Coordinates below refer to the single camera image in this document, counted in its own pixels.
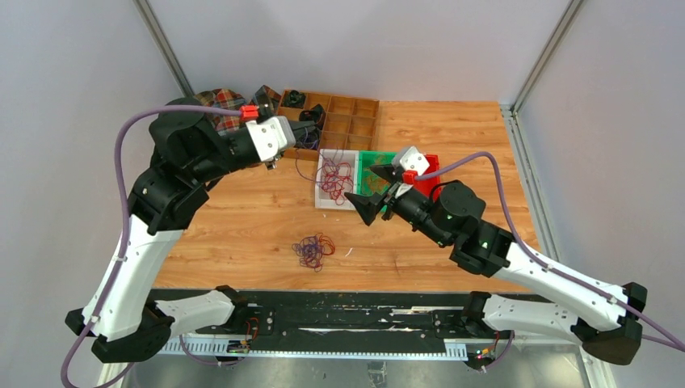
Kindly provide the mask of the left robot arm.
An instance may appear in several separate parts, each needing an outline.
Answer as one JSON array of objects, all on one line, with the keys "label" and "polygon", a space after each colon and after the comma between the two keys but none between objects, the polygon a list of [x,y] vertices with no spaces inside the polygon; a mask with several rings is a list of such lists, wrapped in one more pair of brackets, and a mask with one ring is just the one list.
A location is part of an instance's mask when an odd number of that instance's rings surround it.
[{"label": "left robot arm", "polygon": [[181,98],[148,111],[153,157],[131,189],[120,186],[119,246],[89,303],[66,325],[93,339],[103,363],[150,359],[177,336],[219,326],[229,334],[247,324],[247,302],[227,285],[195,297],[153,300],[150,291],[170,250],[224,176],[249,167],[274,168],[284,152],[313,130],[266,104],[238,110]]}]

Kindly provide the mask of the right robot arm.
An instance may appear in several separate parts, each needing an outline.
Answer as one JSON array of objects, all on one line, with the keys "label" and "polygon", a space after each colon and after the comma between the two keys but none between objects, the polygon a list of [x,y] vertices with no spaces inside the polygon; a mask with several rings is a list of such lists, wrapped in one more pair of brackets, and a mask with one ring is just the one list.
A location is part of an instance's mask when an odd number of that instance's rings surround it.
[{"label": "right robot arm", "polygon": [[386,191],[347,194],[364,223],[399,216],[438,246],[450,248],[450,260],[466,272],[535,292],[534,301],[471,292],[460,314],[469,335],[531,332],[577,344],[610,364],[633,361],[643,334],[638,315],[645,308],[645,287],[602,282],[535,251],[520,242],[512,229],[485,221],[485,202],[458,180],[441,183],[425,194],[400,181],[388,164],[372,169],[389,183]]}]

